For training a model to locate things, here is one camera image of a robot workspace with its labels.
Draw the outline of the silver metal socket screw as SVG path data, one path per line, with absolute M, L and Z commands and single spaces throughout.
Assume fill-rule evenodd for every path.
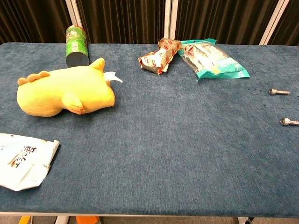
M 268 93 L 270 95 L 289 95 L 290 92 L 289 91 L 284 91 L 284 90 L 277 90 L 275 88 L 270 88 Z
M 282 126 L 299 126 L 299 121 L 291 120 L 289 118 L 282 118 L 280 120 L 280 125 L 282 125 Z

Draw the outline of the blue fabric table cover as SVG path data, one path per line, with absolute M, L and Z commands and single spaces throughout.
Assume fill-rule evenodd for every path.
M 221 45 L 249 79 L 201 79 L 175 56 L 140 68 L 146 44 L 91 44 L 122 83 L 114 107 L 26 115 L 17 79 L 66 66 L 65 45 L 0 45 L 0 132 L 58 140 L 41 186 L 0 187 L 0 212 L 299 217 L 299 47 Z M 270 88 L 289 95 L 270 95 Z

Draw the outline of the brown red snack wrapper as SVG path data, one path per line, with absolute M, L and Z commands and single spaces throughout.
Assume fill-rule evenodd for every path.
M 181 41 L 162 38 L 158 42 L 158 50 L 138 58 L 140 67 L 160 75 L 167 71 L 169 63 L 181 47 Z

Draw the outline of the teal clear snack bag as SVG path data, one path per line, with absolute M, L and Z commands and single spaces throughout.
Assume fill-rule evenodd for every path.
M 202 78 L 249 78 L 247 70 L 216 46 L 215 39 L 185 40 L 178 54 Z

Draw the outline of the yellow plush duck toy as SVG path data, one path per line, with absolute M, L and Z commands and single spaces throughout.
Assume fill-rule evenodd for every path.
M 26 113 L 52 117 L 63 109 L 82 115 L 115 104 L 111 81 L 123 81 L 114 71 L 105 72 L 105 60 L 88 66 L 40 71 L 18 79 L 17 103 Z

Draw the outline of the dark pleated curtain panel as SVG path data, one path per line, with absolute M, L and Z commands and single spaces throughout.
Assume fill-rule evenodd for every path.
M 0 0 L 0 45 L 65 43 L 71 25 L 65 0 Z
M 299 46 L 299 0 L 289 0 L 268 44 Z
M 279 0 L 178 0 L 175 38 L 258 45 Z
M 76 0 L 89 43 L 157 44 L 166 0 Z

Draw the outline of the green chips can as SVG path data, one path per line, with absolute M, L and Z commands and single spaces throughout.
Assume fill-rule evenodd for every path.
M 87 37 L 83 28 L 72 25 L 66 30 L 66 64 L 68 67 L 88 66 Z

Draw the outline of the orange plastic object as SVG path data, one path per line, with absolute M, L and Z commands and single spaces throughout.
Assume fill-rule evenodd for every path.
M 97 216 L 76 216 L 77 224 L 97 224 L 99 220 Z

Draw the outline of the white crumpled snack bag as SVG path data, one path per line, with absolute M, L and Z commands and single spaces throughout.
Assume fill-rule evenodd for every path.
M 20 191 L 40 186 L 60 142 L 0 133 L 0 186 Z

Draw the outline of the white partition post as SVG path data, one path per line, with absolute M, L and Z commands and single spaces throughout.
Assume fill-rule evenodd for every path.
M 259 45 L 267 45 L 290 0 L 278 0 Z
M 175 39 L 178 0 L 165 0 L 164 38 Z
M 83 27 L 76 0 L 65 0 L 65 3 L 67 5 L 72 25 Z

